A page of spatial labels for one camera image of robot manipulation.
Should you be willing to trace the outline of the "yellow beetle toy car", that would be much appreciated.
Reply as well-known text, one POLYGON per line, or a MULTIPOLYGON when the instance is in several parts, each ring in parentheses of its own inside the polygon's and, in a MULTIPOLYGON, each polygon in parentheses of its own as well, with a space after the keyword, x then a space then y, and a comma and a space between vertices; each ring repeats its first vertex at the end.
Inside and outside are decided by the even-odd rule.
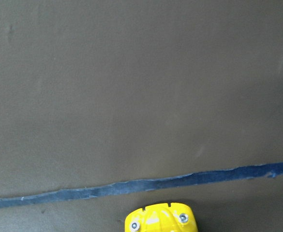
POLYGON ((156 203, 127 215, 125 232, 198 232, 192 209, 184 203, 156 203))

